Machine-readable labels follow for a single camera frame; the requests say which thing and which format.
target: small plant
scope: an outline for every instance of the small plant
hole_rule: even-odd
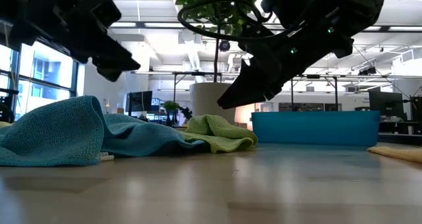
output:
[[[192,5],[200,3],[205,0],[176,0],[176,5]],[[252,8],[245,4],[236,4],[234,2],[213,3],[193,9],[183,16],[185,20],[193,20],[197,23],[212,23],[214,26],[208,29],[211,32],[220,32],[223,30],[224,34],[231,34],[237,36],[242,31],[242,24],[244,23],[242,15],[251,12]],[[205,26],[200,24],[197,26],[205,30]],[[218,46],[219,39],[216,41],[216,54],[214,58],[214,82],[217,82],[218,73]]]
[[[179,104],[172,101],[166,101],[163,107],[164,109],[166,109],[167,112],[170,112],[177,110],[179,108]]]

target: yellow cloth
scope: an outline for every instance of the yellow cloth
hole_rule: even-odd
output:
[[[12,126],[12,124],[9,124],[8,122],[0,121],[0,128],[4,128],[4,127],[7,127],[7,126]]]
[[[422,163],[422,148],[418,149],[397,149],[389,147],[373,147],[368,149],[369,152],[385,155],[405,161]]]
[[[231,125],[217,115],[193,117],[183,135],[186,141],[203,140],[209,143],[213,154],[218,151],[246,150],[258,143],[252,131]]]

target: crumpled towel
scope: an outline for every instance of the crumpled towel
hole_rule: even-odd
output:
[[[213,154],[218,151],[247,150],[258,143],[258,138],[252,131],[231,125],[217,115],[193,117],[183,135],[187,142],[205,141],[210,145]]]
[[[95,165],[100,152],[143,157],[203,143],[186,143],[167,126],[103,115],[97,98],[82,96],[37,108],[0,128],[0,166]]]
[[[396,159],[402,159],[405,161],[412,161],[422,163],[422,148],[417,149],[397,149],[389,148],[386,146],[369,148],[368,152],[375,154],[385,155]]]

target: white planter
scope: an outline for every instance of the white planter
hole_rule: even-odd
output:
[[[230,87],[227,83],[196,83],[190,87],[193,116],[219,115],[235,122],[236,108],[222,109],[217,100]]]

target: table surface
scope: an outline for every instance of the table surface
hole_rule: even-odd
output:
[[[0,217],[8,224],[415,224],[421,187],[422,165],[362,148],[259,145],[91,167],[0,167]]]

